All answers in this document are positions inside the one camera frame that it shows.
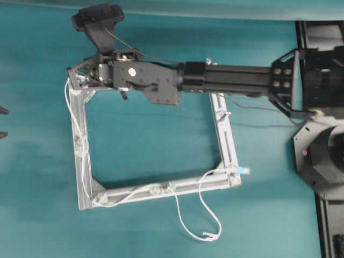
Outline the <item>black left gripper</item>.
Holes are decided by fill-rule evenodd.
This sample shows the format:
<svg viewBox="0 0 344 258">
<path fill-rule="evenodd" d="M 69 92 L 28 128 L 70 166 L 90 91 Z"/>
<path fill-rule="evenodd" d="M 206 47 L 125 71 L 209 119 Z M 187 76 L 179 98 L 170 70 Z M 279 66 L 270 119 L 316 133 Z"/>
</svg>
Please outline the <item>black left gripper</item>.
<svg viewBox="0 0 344 258">
<path fill-rule="evenodd" d="M 142 90 L 142 86 L 130 82 L 124 82 L 123 86 L 119 84 L 120 79 L 116 79 L 113 75 L 113 66 L 117 61 L 142 61 L 142 55 L 133 50 L 114 49 L 85 58 L 76 66 L 67 68 L 72 88 L 74 90 L 83 90 L 97 87 L 95 80 L 88 77 L 91 76 L 100 81 L 103 87 L 115 90 Z"/>
</svg>

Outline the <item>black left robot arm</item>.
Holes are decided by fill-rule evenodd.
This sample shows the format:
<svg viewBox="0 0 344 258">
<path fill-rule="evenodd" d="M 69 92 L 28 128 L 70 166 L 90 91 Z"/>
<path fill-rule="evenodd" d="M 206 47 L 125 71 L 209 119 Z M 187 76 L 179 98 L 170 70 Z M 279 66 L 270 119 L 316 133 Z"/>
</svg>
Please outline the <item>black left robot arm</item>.
<svg viewBox="0 0 344 258">
<path fill-rule="evenodd" d="M 181 94 L 266 96 L 289 118 L 306 119 L 321 108 L 343 107 L 343 47 L 294 49 L 270 67 L 140 60 L 134 53 L 96 54 L 67 70 L 74 90 L 141 91 L 152 104 L 177 105 Z"/>
</svg>

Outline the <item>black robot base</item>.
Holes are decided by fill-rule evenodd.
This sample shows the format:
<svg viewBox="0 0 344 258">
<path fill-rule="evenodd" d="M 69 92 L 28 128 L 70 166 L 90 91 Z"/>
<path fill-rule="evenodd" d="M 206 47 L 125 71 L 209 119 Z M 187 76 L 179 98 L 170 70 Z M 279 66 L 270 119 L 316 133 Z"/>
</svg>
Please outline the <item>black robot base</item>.
<svg viewBox="0 0 344 258">
<path fill-rule="evenodd" d="M 343 21 L 296 22 L 303 108 L 316 112 L 293 139 L 296 171 L 314 191 L 322 257 L 343 257 Z"/>
</svg>

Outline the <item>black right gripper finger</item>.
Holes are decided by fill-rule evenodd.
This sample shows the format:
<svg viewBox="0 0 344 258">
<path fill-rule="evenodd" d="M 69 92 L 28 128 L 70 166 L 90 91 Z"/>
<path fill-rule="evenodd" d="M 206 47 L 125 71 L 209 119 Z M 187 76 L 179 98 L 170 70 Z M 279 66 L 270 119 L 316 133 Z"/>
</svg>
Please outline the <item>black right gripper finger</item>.
<svg viewBox="0 0 344 258">
<path fill-rule="evenodd" d="M 0 106 L 0 114 L 9 114 L 9 111 L 6 108 Z"/>
<path fill-rule="evenodd" d="M 8 136 L 8 132 L 0 132 L 0 138 L 5 138 Z"/>
</svg>

